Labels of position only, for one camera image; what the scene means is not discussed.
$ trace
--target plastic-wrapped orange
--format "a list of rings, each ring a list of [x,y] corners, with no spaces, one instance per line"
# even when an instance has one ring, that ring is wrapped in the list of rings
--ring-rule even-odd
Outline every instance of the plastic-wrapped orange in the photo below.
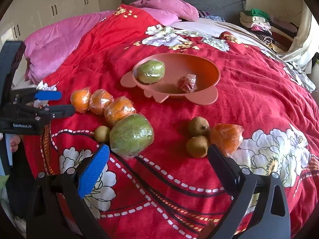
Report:
[[[133,106],[133,102],[122,96],[118,97],[105,109],[104,117],[107,124],[113,127],[119,120],[135,113],[136,109]]]
[[[90,98],[90,111],[102,115],[104,109],[111,104],[113,96],[104,89],[96,90]]]
[[[84,113],[89,109],[90,97],[90,89],[84,88],[74,91],[71,95],[70,101],[77,112]]]
[[[211,128],[209,140],[215,144],[226,155],[232,155],[243,141],[242,133],[244,128],[232,124],[217,124]]]

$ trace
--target blue textured pad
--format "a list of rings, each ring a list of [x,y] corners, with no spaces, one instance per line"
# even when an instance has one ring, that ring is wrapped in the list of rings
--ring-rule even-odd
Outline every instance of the blue textured pad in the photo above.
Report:
[[[78,193],[81,199],[83,199],[85,195],[91,193],[95,183],[99,179],[100,174],[110,158],[109,147],[102,144],[92,157],[92,161],[79,178]]]
[[[40,101],[58,101],[62,96],[58,91],[40,91],[34,97]]]

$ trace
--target metal bolt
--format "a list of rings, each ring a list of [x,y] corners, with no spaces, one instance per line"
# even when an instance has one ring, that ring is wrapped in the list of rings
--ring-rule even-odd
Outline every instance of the metal bolt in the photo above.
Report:
[[[73,167],[68,168],[68,169],[66,170],[66,173],[67,173],[67,174],[73,174],[73,173],[75,173],[75,168],[73,168]]]
[[[43,177],[44,177],[44,175],[45,175],[45,173],[44,173],[44,172],[40,172],[40,173],[38,174],[38,178],[43,178]]]
[[[273,173],[272,173],[272,176],[273,176],[274,178],[276,178],[276,179],[279,178],[279,174],[278,174],[277,172],[273,172]]]
[[[250,173],[250,170],[247,169],[247,168],[243,168],[243,169],[241,169],[241,172],[242,172],[243,174],[248,175],[248,174]]]

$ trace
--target green mango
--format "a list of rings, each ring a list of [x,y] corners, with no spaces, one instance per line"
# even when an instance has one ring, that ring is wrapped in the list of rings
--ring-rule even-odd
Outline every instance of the green mango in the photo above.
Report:
[[[159,60],[149,60],[141,64],[137,69],[137,77],[141,83],[151,84],[164,77],[165,65]]]
[[[140,114],[125,117],[110,132],[111,150],[124,158],[137,156],[154,141],[150,122]]]

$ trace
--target orange plastic bowl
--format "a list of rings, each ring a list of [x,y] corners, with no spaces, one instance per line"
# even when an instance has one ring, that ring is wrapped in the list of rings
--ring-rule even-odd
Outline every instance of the orange plastic bowl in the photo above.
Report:
[[[165,75],[156,83],[142,84],[137,79],[137,68],[148,60],[160,60],[165,64]],[[181,76],[195,74],[197,76],[197,90],[192,93],[180,93],[177,82]],[[147,98],[153,97],[156,102],[162,103],[168,97],[183,98],[199,105],[209,105],[218,98],[215,85],[221,78],[221,72],[211,61],[194,55],[182,53],[162,53],[149,56],[138,62],[132,71],[121,79],[121,85],[128,88],[135,86],[144,90]]]

